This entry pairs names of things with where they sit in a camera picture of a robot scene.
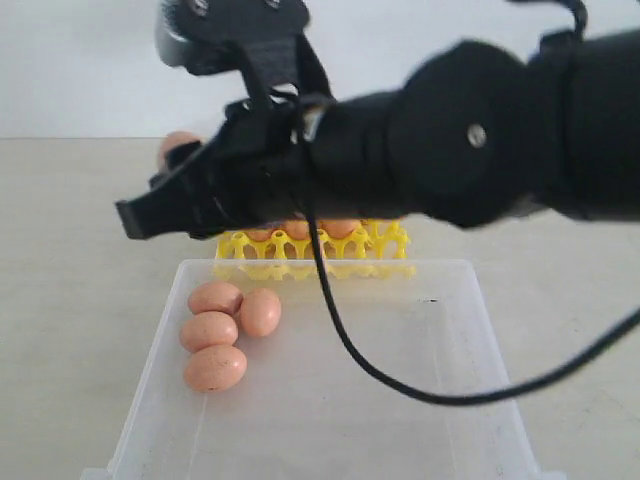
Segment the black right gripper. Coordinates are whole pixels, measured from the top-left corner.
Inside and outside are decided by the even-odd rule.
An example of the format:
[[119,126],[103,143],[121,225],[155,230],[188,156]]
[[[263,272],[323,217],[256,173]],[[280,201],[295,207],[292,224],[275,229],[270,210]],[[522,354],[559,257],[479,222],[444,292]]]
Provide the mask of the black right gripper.
[[243,103],[207,141],[169,148],[145,193],[115,202],[126,236],[185,233],[209,239],[286,220],[337,217],[340,193],[311,148],[312,126],[329,102],[276,94],[259,114]]

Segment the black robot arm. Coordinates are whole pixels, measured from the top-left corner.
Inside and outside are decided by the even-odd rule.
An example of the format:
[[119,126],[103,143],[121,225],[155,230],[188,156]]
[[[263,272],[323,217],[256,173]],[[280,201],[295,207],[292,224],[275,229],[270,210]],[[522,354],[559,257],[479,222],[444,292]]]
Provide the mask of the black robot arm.
[[422,214],[470,229],[551,209],[634,222],[639,33],[557,33],[528,61],[465,40],[395,91],[233,105],[213,139],[168,163],[117,203],[129,238],[206,239],[310,215]]

